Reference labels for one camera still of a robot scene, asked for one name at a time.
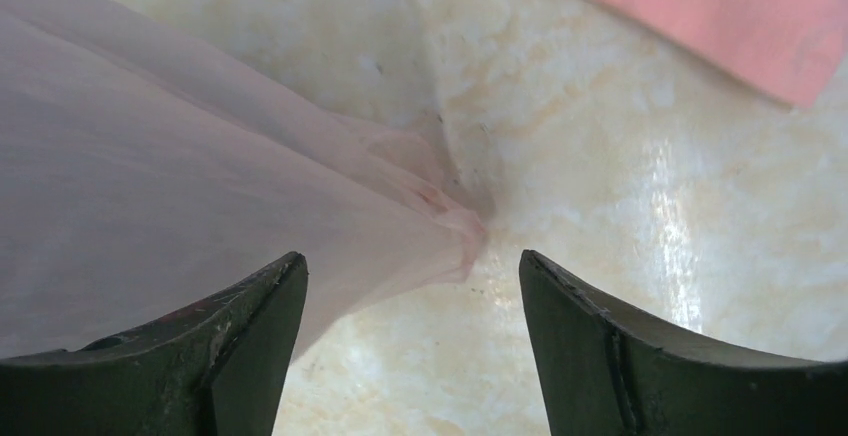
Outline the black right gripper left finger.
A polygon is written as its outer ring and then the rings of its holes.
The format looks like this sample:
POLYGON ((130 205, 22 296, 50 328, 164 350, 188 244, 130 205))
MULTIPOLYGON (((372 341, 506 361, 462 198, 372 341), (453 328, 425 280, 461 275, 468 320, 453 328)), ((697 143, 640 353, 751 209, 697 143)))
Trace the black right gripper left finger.
POLYGON ((289 253, 77 351, 1 363, 5 435, 269 435, 307 294, 289 253))

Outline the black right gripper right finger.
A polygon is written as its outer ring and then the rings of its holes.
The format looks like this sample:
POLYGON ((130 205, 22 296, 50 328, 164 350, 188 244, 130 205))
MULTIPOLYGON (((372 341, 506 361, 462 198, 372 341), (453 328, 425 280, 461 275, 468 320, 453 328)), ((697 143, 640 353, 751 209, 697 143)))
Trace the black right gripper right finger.
POLYGON ((665 321, 544 255, 519 265, 554 435, 843 435, 847 365, 758 351, 665 321))

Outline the translucent pink trash bag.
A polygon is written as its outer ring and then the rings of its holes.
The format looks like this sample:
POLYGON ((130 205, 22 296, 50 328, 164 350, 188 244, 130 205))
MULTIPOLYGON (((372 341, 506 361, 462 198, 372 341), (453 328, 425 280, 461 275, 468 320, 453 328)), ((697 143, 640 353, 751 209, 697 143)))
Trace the translucent pink trash bag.
POLYGON ((75 349, 308 263, 295 344, 483 239, 418 135, 109 0, 1 0, 1 353, 75 349))

